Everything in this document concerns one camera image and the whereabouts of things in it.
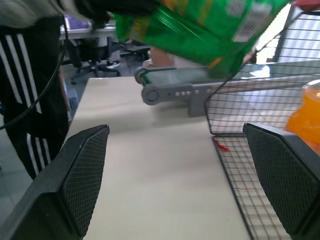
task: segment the desk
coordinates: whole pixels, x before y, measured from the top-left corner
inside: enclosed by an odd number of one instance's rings
[[[69,135],[110,126],[85,240],[248,240],[204,117],[148,106],[133,77],[89,79]]]
[[[115,26],[106,26],[103,29],[97,29],[95,33],[91,33],[91,29],[69,29],[69,39],[91,39],[99,37],[114,37],[116,35]],[[62,27],[60,30],[60,40],[64,40],[65,30]]]

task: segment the orange bottle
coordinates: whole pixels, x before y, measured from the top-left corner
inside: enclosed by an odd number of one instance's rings
[[[320,156],[320,80],[303,88],[302,106],[291,115],[285,130],[297,134]]]

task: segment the snack bag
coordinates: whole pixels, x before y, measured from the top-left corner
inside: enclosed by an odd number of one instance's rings
[[[212,71],[238,72],[244,56],[290,0],[161,0],[152,16],[116,16],[134,39]]]

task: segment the wire mesh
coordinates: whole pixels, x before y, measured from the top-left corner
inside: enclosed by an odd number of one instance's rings
[[[291,239],[266,197],[252,160],[244,123],[283,129],[302,103],[303,86],[320,79],[320,14],[294,9],[293,21],[259,55],[206,101],[214,145],[251,239]]]

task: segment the person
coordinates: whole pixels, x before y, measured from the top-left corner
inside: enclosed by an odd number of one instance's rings
[[[63,14],[107,22],[108,12],[144,16],[153,0],[0,0],[0,103],[5,124],[38,98],[59,62]],[[39,103],[7,127],[18,157],[34,179],[58,154],[68,132],[59,74]]]
[[[201,68],[204,65],[184,59],[182,57],[170,54],[157,47],[150,48],[152,67],[175,67],[175,68]],[[257,63],[257,50],[252,48],[243,58],[244,64]]]

